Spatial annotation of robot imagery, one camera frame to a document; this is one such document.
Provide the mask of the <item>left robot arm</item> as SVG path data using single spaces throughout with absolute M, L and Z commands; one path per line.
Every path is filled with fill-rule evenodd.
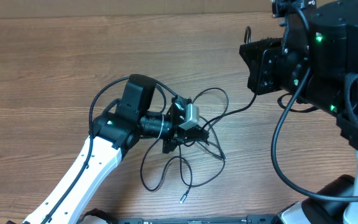
M 199 126 L 198 108 L 190 99 L 174 94 L 167 113 L 152 112 L 149 108 L 154 91 L 165 85 L 139 74 L 123 80 L 126 85 L 122 97 L 113 100 L 99 116 L 89 117 L 89 136 L 78 157 L 24 223 L 116 223 L 103 211 L 84 209 L 103 180 L 142 137 L 161 140 L 164 153 L 191 141 L 208 140 L 209 133 Z

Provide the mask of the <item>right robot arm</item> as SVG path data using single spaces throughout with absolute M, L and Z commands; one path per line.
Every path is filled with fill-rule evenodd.
M 273 216 L 273 223 L 358 223 L 358 1 L 272 1 L 283 36 L 252 41 L 246 30 L 239 53 L 256 95 L 283 90 L 290 97 L 273 132 L 270 156 L 279 178 L 305 199 Z M 293 183 L 279 167 L 277 141 L 294 103 L 336 120 L 354 148 L 355 176 L 342 175 L 318 192 Z

